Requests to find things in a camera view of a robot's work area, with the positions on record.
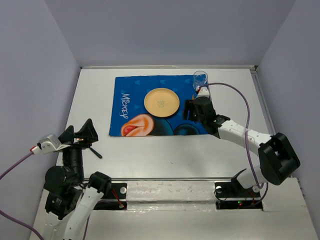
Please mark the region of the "yellow round plate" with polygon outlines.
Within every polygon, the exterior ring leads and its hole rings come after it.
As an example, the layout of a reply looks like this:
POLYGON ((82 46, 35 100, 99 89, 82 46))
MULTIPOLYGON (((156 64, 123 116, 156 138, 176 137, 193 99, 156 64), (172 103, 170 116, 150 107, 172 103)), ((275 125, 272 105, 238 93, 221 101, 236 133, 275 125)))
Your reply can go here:
POLYGON ((146 111, 158 118, 174 115, 180 107, 178 95, 168 88, 155 88, 144 97, 146 111))

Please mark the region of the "clear plastic cup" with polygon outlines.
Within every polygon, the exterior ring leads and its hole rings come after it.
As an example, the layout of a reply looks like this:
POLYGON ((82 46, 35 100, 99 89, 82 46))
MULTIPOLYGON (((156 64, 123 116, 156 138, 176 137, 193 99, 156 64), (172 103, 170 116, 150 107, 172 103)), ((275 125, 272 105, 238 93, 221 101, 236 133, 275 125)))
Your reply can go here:
POLYGON ((193 74, 192 86, 196 92, 198 92, 202 85, 208 83, 208 74, 205 71, 198 70, 193 74))

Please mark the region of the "blue Mickey placemat cloth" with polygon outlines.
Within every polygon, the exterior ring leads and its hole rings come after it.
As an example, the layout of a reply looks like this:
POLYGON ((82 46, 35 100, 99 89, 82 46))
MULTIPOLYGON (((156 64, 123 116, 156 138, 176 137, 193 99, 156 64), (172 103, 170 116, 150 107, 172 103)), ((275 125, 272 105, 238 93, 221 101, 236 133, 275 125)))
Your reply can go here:
POLYGON ((192 75, 149 75, 116 77, 109 135, 111 137, 206 135, 198 122, 183 119, 185 101, 196 97, 192 75), (156 88, 174 91, 180 100, 178 111, 169 117, 147 112, 144 98, 156 88))

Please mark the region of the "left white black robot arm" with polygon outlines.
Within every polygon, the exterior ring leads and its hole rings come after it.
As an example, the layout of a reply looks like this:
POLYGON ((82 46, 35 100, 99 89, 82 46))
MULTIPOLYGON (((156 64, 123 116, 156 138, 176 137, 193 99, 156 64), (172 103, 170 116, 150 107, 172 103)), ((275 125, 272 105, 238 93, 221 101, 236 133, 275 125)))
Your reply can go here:
POLYGON ((62 165, 50 167, 45 174, 45 240, 75 240, 99 200, 110 194, 112 179, 99 171, 80 188, 85 180, 83 150, 98 140, 89 118, 79 131, 70 125, 60 136, 49 134, 39 141, 43 154, 62 153, 62 165))

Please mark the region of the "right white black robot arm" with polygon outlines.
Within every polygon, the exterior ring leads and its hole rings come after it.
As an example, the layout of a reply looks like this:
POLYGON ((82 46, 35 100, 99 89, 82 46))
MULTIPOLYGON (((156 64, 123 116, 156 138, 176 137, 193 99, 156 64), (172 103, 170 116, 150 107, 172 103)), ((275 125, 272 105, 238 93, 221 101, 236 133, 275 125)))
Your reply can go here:
POLYGON ((283 133, 275 135, 246 129, 229 117, 216 114, 210 98, 201 96, 186 100, 183 118, 200 123, 218 139, 232 142, 245 148, 247 154, 258 156, 259 165, 238 172, 223 190, 242 196, 249 188, 270 183, 280 185, 301 165, 289 139, 283 133))

